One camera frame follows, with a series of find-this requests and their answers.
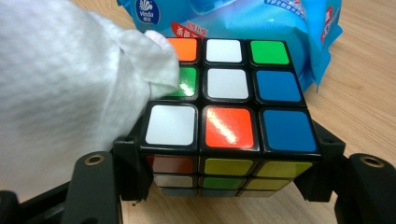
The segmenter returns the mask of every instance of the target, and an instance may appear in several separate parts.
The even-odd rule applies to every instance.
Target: blue sticker
[[[300,102],[297,80],[291,72],[258,71],[257,84],[263,100]]]
[[[137,18],[140,21],[158,24],[160,20],[160,10],[153,0],[136,1],[134,8],[136,9]]]
[[[265,110],[268,145],[273,150],[313,152],[317,144],[308,116],[301,111]]]

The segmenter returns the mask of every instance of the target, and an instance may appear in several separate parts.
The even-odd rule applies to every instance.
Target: wooden table
[[[134,28],[116,0],[76,0],[83,8]],[[305,94],[312,118],[346,142],[346,155],[367,153],[396,165],[396,5],[347,0],[344,33],[316,92]],[[290,184],[268,199],[164,197],[151,187],[148,201],[122,204],[124,223],[335,223],[334,202],[304,201]]]

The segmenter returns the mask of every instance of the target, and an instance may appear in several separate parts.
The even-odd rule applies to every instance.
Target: orange sticker
[[[178,60],[181,62],[193,62],[197,58],[197,40],[193,38],[168,38],[173,45]]]
[[[249,111],[245,108],[208,108],[205,140],[210,147],[251,149],[254,140]]]

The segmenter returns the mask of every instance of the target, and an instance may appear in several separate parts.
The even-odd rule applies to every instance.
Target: white cloth
[[[69,181],[78,158],[110,150],[177,83],[158,33],[69,1],[0,0],[0,189],[25,201]]]

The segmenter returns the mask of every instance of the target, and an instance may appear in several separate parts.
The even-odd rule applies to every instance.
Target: black holder
[[[338,223],[394,223],[395,168],[366,154],[347,159],[346,144],[319,124],[314,126],[322,160],[294,179],[304,199],[326,203],[334,191]],[[120,197],[146,200],[152,183],[151,171],[139,160],[138,133],[135,129],[116,140],[111,153],[80,158],[70,183],[27,202],[19,204],[15,193],[0,191],[0,223],[121,223]]]

